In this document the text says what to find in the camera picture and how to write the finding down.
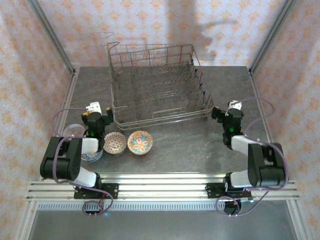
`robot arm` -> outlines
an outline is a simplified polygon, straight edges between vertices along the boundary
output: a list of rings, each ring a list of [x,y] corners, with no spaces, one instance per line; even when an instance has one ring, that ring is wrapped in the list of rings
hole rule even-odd
[[[103,190],[100,175],[81,167],[81,155],[85,153],[100,152],[105,144],[105,126],[114,121],[110,107],[106,109],[106,115],[102,115],[100,104],[92,102],[86,107],[86,112],[81,115],[83,123],[88,127],[85,138],[72,138],[62,143],[56,164],[56,176],[58,179],[68,180],[80,186]],[[63,137],[52,137],[47,146],[40,166],[40,175],[45,179],[53,178],[53,162],[59,142]],[[90,190],[78,189],[85,196],[98,198],[97,194]]]
[[[211,113],[213,119],[223,127],[223,143],[231,150],[247,155],[247,170],[232,172],[228,182],[233,188],[272,187],[285,183],[284,162],[279,153],[268,145],[245,138],[241,132],[241,122],[244,116],[242,104],[238,101],[228,103],[228,110],[214,107]],[[282,151],[279,143],[273,143]]]

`blue and white bowl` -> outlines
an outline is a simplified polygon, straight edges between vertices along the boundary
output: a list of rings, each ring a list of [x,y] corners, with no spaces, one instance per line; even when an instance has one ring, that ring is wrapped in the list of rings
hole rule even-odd
[[[101,150],[99,152],[87,152],[81,155],[81,160],[92,163],[99,160],[104,151]]]

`metal wire basket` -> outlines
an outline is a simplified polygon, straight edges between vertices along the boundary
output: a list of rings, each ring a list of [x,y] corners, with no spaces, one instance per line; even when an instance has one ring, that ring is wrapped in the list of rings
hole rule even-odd
[[[214,102],[194,47],[107,44],[114,121],[121,130],[208,117]]]

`metal rail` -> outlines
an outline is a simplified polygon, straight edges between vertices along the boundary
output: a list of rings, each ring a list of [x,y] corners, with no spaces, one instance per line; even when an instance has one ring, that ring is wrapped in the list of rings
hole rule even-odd
[[[116,202],[148,201],[204,201],[208,199],[207,183],[222,183],[225,173],[106,173],[103,183],[118,183]],[[253,190],[254,200],[260,199],[264,190]],[[82,201],[74,199],[74,189],[68,184],[56,184],[53,180],[31,183],[27,201]],[[300,193],[294,181],[283,190],[270,191],[264,200],[298,200]]]
[[[70,106],[71,100],[72,100],[72,96],[74,94],[75,91],[75,87],[76,87],[76,83],[77,83],[77,79],[78,79],[78,75],[79,75],[79,69],[76,69],[74,71],[74,75],[71,77],[66,95],[64,97],[64,101],[62,104],[62,108],[61,109],[67,109]],[[67,116],[68,116],[68,111],[63,111],[62,113],[60,113],[60,115],[58,116],[58,120],[56,122],[56,129],[57,132],[62,134],[64,129],[65,129],[65,124],[66,124],[66,120],[67,120]]]
[[[267,54],[268,49],[270,48],[271,44],[275,40],[278,32],[280,31],[282,25],[286,21],[288,15],[290,14],[292,8],[294,7],[297,0],[287,0],[281,10],[280,15],[276,19],[271,31],[269,32],[268,36],[266,37],[264,43],[262,44],[257,56],[255,57],[252,66],[249,68],[251,73],[257,71],[261,61]]]

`brown patterned bowl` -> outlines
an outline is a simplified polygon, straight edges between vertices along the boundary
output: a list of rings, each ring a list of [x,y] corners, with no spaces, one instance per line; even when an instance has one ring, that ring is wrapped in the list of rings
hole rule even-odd
[[[125,135],[120,132],[110,132],[104,137],[103,149],[112,155],[122,154],[127,146]]]

